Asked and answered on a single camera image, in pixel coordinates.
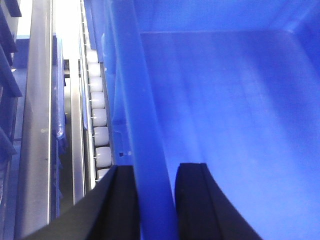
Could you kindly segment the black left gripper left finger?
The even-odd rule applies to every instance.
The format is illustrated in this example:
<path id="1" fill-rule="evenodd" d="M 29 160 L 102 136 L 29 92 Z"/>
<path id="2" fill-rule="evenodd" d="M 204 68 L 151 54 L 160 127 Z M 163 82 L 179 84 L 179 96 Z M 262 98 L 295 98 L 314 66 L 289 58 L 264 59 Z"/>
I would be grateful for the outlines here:
<path id="1" fill-rule="evenodd" d="M 85 195 L 28 240 L 139 240 L 140 210 L 131 165 L 114 165 Z"/>

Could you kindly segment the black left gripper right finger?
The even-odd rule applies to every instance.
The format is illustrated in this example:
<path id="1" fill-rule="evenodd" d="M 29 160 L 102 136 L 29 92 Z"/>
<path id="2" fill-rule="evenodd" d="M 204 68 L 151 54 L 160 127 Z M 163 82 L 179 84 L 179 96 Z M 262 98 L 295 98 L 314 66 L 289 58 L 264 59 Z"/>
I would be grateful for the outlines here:
<path id="1" fill-rule="evenodd" d="M 205 163 L 181 163 L 175 187 L 182 240 L 259 240 L 220 189 Z"/>

